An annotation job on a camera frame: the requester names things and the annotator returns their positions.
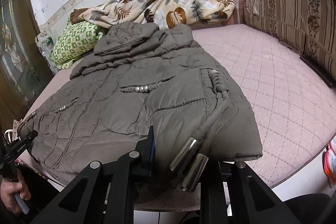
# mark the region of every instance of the green checkered pillow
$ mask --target green checkered pillow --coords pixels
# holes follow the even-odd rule
[[[68,69],[80,56],[94,48],[97,41],[103,37],[106,30],[87,21],[68,25],[56,41],[51,53],[51,60],[57,68]]]

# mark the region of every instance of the human hand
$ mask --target human hand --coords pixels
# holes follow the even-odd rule
[[[14,214],[22,212],[20,206],[14,198],[15,193],[20,193],[20,197],[25,200],[29,200],[31,198],[28,186],[19,170],[17,171],[17,178],[19,182],[10,182],[7,179],[3,179],[0,187],[0,197],[3,204],[11,213]]]

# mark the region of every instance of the metal screw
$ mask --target metal screw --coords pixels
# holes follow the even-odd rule
[[[90,167],[92,169],[97,169],[99,166],[100,166],[100,162],[98,162],[98,161],[93,161],[93,162],[90,163]]]
[[[236,165],[237,165],[238,168],[242,169],[242,168],[245,168],[246,163],[243,162],[243,161],[238,161],[238,162],[236,162]]]
[[[129,154],[128,154],[131,158],[137,158],[140,154],[138,151],[131,151]]]

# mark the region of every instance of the jacket zipper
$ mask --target jacket zipper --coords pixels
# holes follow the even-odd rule
[[[77,128],[78,128],[78,125],[79,125],[79,122],[82,120],[82,118],[84,117],[84,115],[86,114],[86,112],[90,109],[92,103],[93,103],[93,100],[96,98],[96,95],[98,94],[100,88],[105,84],[105,82],[107,81],[108,78],[110,78],[110,74],[111,74],[111,71],[110,73],[108,74],[108,76],[106,77],[106,79],[104,80],[104,82],[101,84],[101,86],[97,89],[96,93],[92,96],[92,98],[90,99],[89,101],[89,104],[87,105],[87,107],[85,108],[84,112],[79,116],[73,130],[72,130],[72,133],[71,133],[71,136],[70,136],[70,141],[68,142],[67,146],[65,147],[64,149],[64,152],[61,154],[61,156],[59,157],[59,159],[56,161],[56,163],[51,167],[53,168],[55,165],[58,165],[61,160],[63,159],[64,155],[66,154],[66,152],[68,152],[68,148],[70,147],[71,145],[71,142],[75,136],[75,133],[77,132]]]

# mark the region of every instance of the leaf print blanket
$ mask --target leaf print blanket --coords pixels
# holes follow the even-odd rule
[[[179,24],[208,24],[227,20],[236,0],[109,0],[89,8],[78,16],[103,28],[118,23],[154,22],[160,29],[172,29]]]

